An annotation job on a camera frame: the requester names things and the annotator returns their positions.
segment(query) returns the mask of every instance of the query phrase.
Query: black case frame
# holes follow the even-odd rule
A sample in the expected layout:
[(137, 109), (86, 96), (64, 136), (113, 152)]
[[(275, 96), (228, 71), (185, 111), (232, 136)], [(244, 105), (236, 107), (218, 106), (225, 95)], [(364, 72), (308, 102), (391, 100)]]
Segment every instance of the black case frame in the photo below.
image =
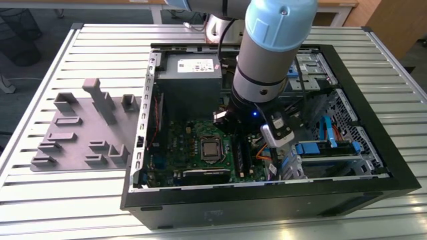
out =
[[(150, 47), (185, 53), (186, 47), (200, 50), (201, 47), (216, 48), (217, 45), (153, 44)], [(340, 216), (384, 198), (401, 196), (421, 187), (333, 47), (303, 44), (300, 48), (316, 48), (323, 54), (391, 177), (128, 192), (129, 161), (120, 208), (129, 211), (148, 228), (168, 229)]]

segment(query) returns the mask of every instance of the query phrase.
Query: power supply label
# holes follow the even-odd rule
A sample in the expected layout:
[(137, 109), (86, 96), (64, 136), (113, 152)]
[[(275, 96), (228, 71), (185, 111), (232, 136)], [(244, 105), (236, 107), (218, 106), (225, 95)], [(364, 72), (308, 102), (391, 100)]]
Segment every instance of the power supply label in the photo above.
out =
[(180, 59), (177, 61), (178, 73), (205, 73), (213, 71), (212, 59)]

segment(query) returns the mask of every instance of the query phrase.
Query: green circuit board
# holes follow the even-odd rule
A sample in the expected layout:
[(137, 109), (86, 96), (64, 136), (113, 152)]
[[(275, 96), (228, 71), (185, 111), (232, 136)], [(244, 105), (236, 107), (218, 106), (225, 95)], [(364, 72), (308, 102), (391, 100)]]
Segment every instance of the green circuit board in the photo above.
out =
[[(214, 141), (220, 147), (220, 158), (206, 161), (202, 157), (202, 143)], [(173, 174), (192, 169), (226, 169), (231, 183), (264, 181), (264, 166), (260, 160), (252, 166), (252, 173), (236, 174), (232, 151), (232, 137), (224, 134), (209, 120), (169, 122), (166, 133), (165, 168), (156, 171), (157, 187), (174, 186)]]

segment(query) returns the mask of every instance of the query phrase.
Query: cpu socket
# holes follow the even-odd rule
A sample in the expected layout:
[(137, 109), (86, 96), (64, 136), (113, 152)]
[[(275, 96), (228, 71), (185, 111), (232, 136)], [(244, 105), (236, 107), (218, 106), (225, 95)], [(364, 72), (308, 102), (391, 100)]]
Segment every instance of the cpu socket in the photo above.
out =
[(216, 138), (205, 138), (202, 137), (200, 140), (201, 145), (201, 160), (208, 164), (214, 164), (218, 160), (221, 160), (222, 148), (221, 148), (221, 139)]

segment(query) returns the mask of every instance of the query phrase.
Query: blue robot arm cap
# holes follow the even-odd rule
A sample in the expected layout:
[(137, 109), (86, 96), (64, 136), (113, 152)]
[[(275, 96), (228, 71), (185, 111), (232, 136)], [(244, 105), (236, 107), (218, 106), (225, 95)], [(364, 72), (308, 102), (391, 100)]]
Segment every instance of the blue robot arm cap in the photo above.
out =
[(253, 42), (285, 52), (305, 40), (317, 11), (317, 0), (252, 0), (245, 11), (245, 30)]
[(186, 0), (164, 0), (165, 4), (172, 6), (172, 7), (177, 7), (180, 9), (185, 9), (186, 11), (192, 11)]

